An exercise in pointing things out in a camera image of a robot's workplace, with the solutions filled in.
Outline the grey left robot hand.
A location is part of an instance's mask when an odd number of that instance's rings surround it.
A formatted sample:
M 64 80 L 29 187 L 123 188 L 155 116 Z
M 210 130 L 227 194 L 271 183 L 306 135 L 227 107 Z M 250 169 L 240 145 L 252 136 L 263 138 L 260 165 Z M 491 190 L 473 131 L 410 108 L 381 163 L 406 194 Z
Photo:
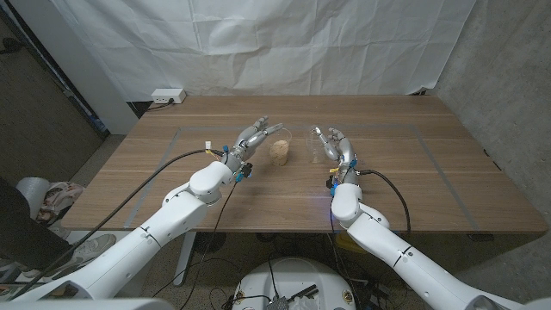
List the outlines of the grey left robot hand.
M 231 172 L 238 171 L 254 155 L 256 149 L 268 136 L 277 133 L 283 128 L 282 123 L 270 126 L 268 119 L 267 115 L 260 117 L 251 126 L 243 130 L 237 137 L 234 145 L 229 149 L 229 152 L 222 157 L 221 162 Z

